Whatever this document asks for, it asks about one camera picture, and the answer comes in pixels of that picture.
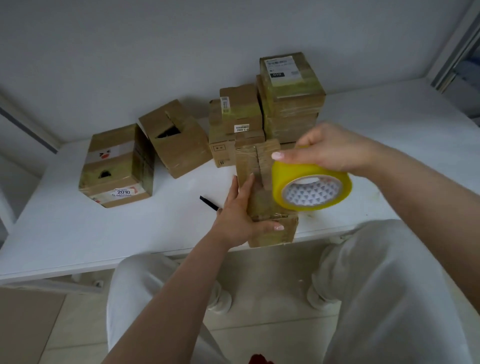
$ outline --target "pen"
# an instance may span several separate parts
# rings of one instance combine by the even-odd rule
[[[217,205],[215,205],[213,202],[207,200],[205,197],[200,196],[200,199],[203,202],[205,202],[207,205],[209,205],[213,210],[217,211],[219,209],[219,207]]]

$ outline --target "yellow tape roll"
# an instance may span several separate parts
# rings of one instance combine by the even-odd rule
[[[352,190],[348,174],[316,164],[272,166],[273,198],[282,207],[296,211],[320,210],[338,204]]]

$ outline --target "fingernail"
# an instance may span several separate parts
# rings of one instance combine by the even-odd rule
[[[272,159],[274,160],[282,160],[285,155],[282,152],[273,152]]]

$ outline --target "white pants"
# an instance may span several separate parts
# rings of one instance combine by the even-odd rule
[[[109,349],[176,267],[161,254],[119,264],[107,304]],[[342,301],[324,363],[472,362],[441,267],[403,222],[371,223],[328,249],[312,282],[326,300]],[[227,362],[202,326],[192,363]]]

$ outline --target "left hand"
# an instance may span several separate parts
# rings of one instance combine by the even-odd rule
[[[217,217],[210,234],[219,238],[227,249],[242,245],[252,237],[284,229],[279,222],[253,222],[247,215],[248,198],[254,181],[255,176],[252,173],[239,190],[237,176],[233,176],[223,209],[216,212]]]

